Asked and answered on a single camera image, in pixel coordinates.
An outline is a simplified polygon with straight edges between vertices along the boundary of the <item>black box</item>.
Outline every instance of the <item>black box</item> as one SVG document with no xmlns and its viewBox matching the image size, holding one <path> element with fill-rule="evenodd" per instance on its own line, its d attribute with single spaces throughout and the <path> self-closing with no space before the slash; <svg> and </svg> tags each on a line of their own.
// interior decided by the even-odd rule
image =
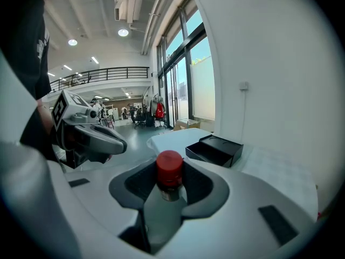
<svg viewBox="0 0 345 259">
<path fill-rule="evenodd" d="M 241 144 L 209 135 L 186 147 L 185 154 L 189 158 L 230 168 L 241 157 L 242 150 Z"/>
</svg>

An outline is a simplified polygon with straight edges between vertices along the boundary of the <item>white table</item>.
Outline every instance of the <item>white table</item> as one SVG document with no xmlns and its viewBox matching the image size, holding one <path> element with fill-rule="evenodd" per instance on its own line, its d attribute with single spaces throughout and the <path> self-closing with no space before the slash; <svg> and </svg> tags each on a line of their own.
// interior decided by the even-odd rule
<svg viewBox="0 0 345 259">
<path fill-rule="evenodd" d="M 210 135 L 198 128 L 183 129 L 151 137 L 148 147 L 155 153 L 172 150 L 186 157 L 185 148 Z M 269 149 L 244 145 L 241 158 L 231 169 L 256 176 L 286 195 L 316 221 L 318 194 L 310 171 L 290 156 Z"/>
</svg>

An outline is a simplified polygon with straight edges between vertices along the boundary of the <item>red bag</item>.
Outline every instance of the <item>red bag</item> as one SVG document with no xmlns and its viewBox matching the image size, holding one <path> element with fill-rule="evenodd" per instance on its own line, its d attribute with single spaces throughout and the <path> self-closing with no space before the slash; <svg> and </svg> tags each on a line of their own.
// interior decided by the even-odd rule
<svg viewBox="0 0 345 259">
<path fill-rule="evenodd" d="M 161 103 L 157 104 L 156 118 L 164 118 L 164 111 Z"/>
</svg>

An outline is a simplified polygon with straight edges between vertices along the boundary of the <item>open box lid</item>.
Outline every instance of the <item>open box lid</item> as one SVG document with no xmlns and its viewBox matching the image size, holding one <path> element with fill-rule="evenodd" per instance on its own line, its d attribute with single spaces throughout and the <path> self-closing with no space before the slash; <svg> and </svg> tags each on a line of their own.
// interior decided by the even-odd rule
<svg viewBox="0 0 345 259">
<path fill-rule="evenodd" d="M 234 156 L 234 154 L 243 146 L 241 144 L 214 135 L 202 137 L 199 139 L 199 142 L 231 156 Z"/>
</svg>

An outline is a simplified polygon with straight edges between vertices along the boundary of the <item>balcony railing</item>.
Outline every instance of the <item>balcony railing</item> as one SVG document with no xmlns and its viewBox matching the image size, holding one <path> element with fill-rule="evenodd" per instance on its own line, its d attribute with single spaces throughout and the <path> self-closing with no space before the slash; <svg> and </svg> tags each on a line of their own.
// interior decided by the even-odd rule
<svg viewBox="0 0 345 259">
<path fill-rule="evenodd" d="M 96 81 L 148 78 L 148 69 L 149 67 L 115 67 L 90 70 L 51 82 L 52 91 L 50 93 Z"/>
</svg>

